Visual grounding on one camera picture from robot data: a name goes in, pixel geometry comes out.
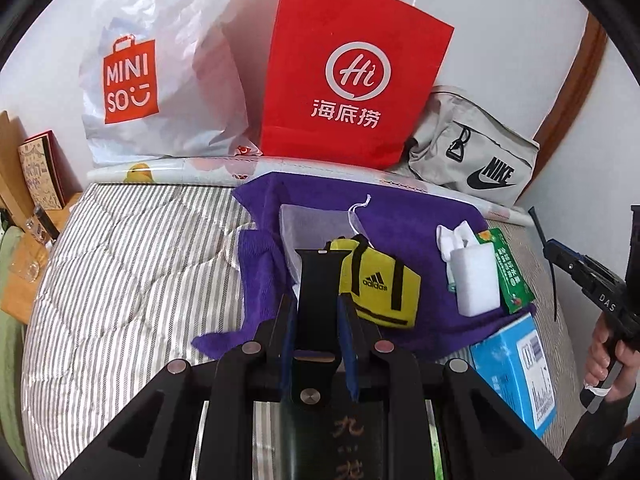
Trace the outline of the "patterned notebook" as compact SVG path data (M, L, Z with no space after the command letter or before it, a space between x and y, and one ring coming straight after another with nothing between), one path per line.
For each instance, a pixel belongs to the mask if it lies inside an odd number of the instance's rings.
M56 166L53 132L48 130L27 138L18 146L17 154L34 204L45 210L62 210L66 198Z

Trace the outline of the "purple towel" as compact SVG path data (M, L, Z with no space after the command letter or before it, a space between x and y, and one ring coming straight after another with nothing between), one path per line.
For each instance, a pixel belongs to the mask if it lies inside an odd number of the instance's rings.
M487 229L471 205L373 184L266 174L236 188L233 197L255 222L241 233L238 256L244 294L239 330L197 336L192 344L211 359L256 334L274 318L295 283L286 257L302 249L344 250L342 282L363 318L419 358L438 360L477 344L515 321L503 307L463 316L446 284L436 245L438 226L467 223Z

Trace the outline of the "rolled printed paper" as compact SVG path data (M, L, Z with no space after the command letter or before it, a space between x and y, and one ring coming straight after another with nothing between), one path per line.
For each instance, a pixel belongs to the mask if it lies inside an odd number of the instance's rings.
M518 207L500 206L489 200L389 171L307 159L268 156L161 158L99 167L90 170L87 178L91 183L213 185L236 188L273 172L367 183L431 194L471 205L487 220L511 223L514 226L534 224L530 214Z

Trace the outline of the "green wet wipes pack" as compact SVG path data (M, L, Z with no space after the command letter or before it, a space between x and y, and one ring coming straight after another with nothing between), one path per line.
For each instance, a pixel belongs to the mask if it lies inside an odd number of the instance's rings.
M534 301L535 295L526 283L506 237L499 228L491 228L477 233L476 238L480 244L494 246L503 303L510 314L520 312Z

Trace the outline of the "white socks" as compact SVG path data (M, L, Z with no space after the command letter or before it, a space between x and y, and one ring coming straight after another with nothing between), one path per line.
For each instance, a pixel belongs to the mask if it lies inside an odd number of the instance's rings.
M453 230L439 224L436 226L435 236L440 256L446 264L447 288L450 292L455 292L456 282L450 266L451 254L454 250L478 245L477 237L466 221L461 222Z

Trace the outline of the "yellow Adidas mini bag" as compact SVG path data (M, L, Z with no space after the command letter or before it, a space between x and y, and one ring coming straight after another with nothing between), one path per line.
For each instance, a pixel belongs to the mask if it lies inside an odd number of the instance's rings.
M413 329L420 299L419 274L399 258L373 248L363 235L332 240L326 250L347 252L338 292L352 295L360 318L398 330Z

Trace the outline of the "grey Nike pouch bag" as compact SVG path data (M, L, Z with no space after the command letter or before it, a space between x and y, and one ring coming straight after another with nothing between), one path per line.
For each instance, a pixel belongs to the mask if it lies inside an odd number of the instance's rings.
M396 174L512 207L532 180L539 144L456 87L433 88Z

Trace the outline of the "brown wooden door frame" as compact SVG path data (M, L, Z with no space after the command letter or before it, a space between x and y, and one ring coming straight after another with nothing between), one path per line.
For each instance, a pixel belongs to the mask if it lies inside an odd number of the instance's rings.
M521 194L533 184L570 132L597 78L607 44L608 34L604 27L592 13L589 13L572 66L551 110L534 136L540 150L532 178Z

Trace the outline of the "wooden headboard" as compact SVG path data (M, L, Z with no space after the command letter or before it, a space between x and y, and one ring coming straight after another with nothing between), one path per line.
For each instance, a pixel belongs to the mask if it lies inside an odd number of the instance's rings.
M0 192L1 203L9 211L12 221L21 229L35 208L26 186L17 148L22 142L17 122L11 122L7 112L0 118Z

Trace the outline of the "red paper shopping bag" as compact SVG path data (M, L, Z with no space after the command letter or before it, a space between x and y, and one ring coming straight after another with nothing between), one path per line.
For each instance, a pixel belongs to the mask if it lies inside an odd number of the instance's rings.
M279 0L262 154L394 166L453 34L400 0Z

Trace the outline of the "blue white tissue box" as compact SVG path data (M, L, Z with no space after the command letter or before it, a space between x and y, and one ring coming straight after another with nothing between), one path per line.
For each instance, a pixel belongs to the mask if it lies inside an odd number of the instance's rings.
M555 398L534 318L522 316L470 351L477 373L541 438L554 419Z

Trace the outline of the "white sponge block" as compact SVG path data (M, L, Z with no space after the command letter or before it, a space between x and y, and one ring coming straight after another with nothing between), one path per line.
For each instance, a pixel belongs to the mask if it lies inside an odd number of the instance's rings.
M450 269L461 315L472 318L500 307L501 292L493 244L453 250Z

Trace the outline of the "white mesh drawstring pouch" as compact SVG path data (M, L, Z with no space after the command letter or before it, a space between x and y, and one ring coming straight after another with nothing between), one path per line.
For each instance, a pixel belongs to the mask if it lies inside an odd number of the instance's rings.
M367 236L357 210L367 207L370 200L371 196L367 195L363 203L354 203L347 210L323 210L290 204L280 207L280 235L296 299L299 298L303 269L302 257L297 251L322 249L341 237Z

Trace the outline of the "wooden nightstand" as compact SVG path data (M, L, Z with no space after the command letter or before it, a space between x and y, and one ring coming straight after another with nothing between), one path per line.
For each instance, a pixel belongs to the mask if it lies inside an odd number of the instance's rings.
M1 295L1 310L25 325L32 315L48 257L49 251L32 234L25 234L12 254L9 277Z

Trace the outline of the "white Miniso plastic bag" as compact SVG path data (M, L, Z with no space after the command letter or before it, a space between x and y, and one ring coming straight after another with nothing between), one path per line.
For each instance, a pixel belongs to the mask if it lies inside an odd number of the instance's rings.
M96 166L256 155L224 28L244 0L94 0L79 67Z

